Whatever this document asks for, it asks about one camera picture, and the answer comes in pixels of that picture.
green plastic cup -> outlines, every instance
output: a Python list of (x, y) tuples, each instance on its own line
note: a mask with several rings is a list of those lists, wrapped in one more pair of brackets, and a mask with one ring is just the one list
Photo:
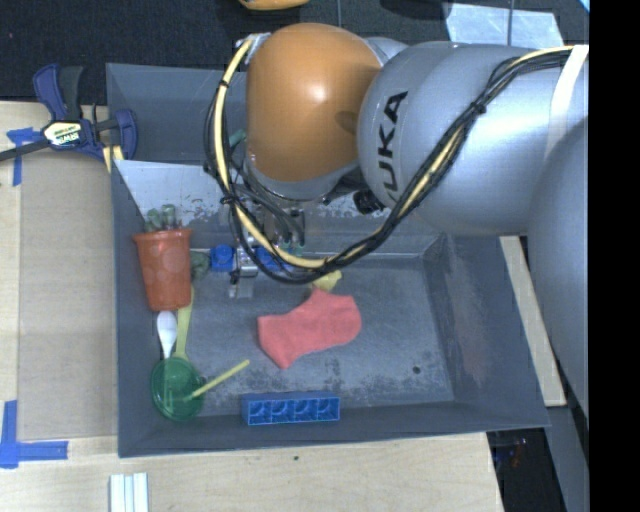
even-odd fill
[(202, 410), (204, 395), (191, 397), (191, 394), (205, 382), (189, 361), (180, 357), (163, 359), (151, 372), (153, 403), (170, 420), (194, 418)]

dark background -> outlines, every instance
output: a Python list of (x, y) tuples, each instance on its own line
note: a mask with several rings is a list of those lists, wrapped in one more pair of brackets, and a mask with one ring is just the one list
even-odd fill
[[(552, 12), (567, 44), (589, 42), (589, 13), (579, 0), (513, 5)], [(449, 39), (440, 0), (310, 0), (268, 13), (248, 11), (237, 0), (0, 0), (0, 6), (0, 98), (23, 101), (35, 101), (32, 77), (47, 64), (83, 66), (79, 102), (106, 105), (106, 63), (223, 69), (238, 39), (298, 22), (341, 25), (407, 44)], [(488, 438), (507, 512), (566, 510), (543, 429)]]

pink sponge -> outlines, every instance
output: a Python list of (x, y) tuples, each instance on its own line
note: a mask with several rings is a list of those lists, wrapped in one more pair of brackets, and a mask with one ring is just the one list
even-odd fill
[(314, 288), (311, 296), (289, 313), (259, 317), (258, 339), (262, 349), (284, 370), (304, 354), (350, 342), (361, 327), (353, 297)]

kuka logo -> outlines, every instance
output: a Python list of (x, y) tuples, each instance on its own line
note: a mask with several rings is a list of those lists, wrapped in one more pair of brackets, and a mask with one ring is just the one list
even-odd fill
[(397, 201), (397, 198), (393, 197), (392, 192), (398, 191), (398, 180), (396, 179), (396, 173), (393, 168), (393, 148), (391, 147), (391, 142), (396, 134), (396, 124), (398, 124), (398, 109), (400, 108), (400, 103), (407, 97), (409, 91), (401, 92), (394, 96), (391, 96), (387, 100), (387, 104), (384, 107), (384, 115), (389, 121), (391, 121), (393, 127), (389, 132), (384, 131), (384, 121), (380, 123), (380, 129), (378, 130), (379, 137), (379, 145), (378, 145), (378, 167), (382, 169), (384, 172), (389, 174), (389, 178), (391, 181), (384, 181), (384, 188), (387, 189), (387, 195), (394, 201)]

cable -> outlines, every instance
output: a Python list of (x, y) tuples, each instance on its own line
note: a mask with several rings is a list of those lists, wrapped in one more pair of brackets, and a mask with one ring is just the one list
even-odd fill
[(507, 46), (511, 46), (511, 33), (513, 31), (513, 8), (515, 7), (516, 0), (511, 0), (509, 6), (509, 21), (507, 23)]
[(280, 230), (286, 234), (285, 240), (291, 240), (291, 233), (295, 231), (298, 235), (298, 239), (301, 240), (304, 238), (304, 233), (300, 225), (293, 219), (290, 215), (284, 212), (281, 208), (279, 208), (276, 204), (271, 202), (266, 196), (260, 195), (253, 190), (242, 186), (242, 185), (234, 185), (234, 189), (242, 193), (242, 195), (246, 195), (255, 203), (262, 205), (266, 208), (275, 218), (276, 222), (280, 225)]
[[(230, 158), (227, 155), (227, 148), (224, 144), (224, 103), (230, 80), (251, 45), (252, 40), (249, 38), (240, 46), (218, 86), (205, 121), (205, 153), (211, 174), (216, 178), (225, 194), (225, 201), (232, 205), (231, 216), (236, 239), (263, 272), (278, 281), (292, 284), (312, 282), (334, 270), (352, 264), (380, 247), (391, 235), (395, 227), (420, 205), (446, 175), (460, 153), (477, 118), (486, 112), (487, 105), (517, 76), (540, 69), (563, 66), (573, 48), (572, 46), (564, 46), (537, 50), (520, 57), (508, 59), (499, 64), (490, 75), (485, 89), (450, 125), (440, 142), (414, 174), (383, 224), (369, 236), (353, 243), (337, 254), (323, 258), (309, 258), (295, 256), (273, 245), (239, 197), (238, 191), (246, 192), (246, 190), (237, 188), (230, 179), (227, 166)], [(213, 152), (211, 150), (212, 139), (214, 144)], [(262, 202), (264, 198), (260, 195), (256, 195), (256, 197), (259, 198), (258, 202), (265, 204)], [(279, 209), (274, 204), (265, 207), (269, 211), (272, 211), (272, 207)], [(277, 218), (285, 222), (284, 219), (289, 216), (285, 212), (281, 212), (281, 215), (279, 214)], [(282, 274), (266, 269), (259, 261), (255, 251), (249, 247), (243, 235), (243, 228), (280, 264)]]

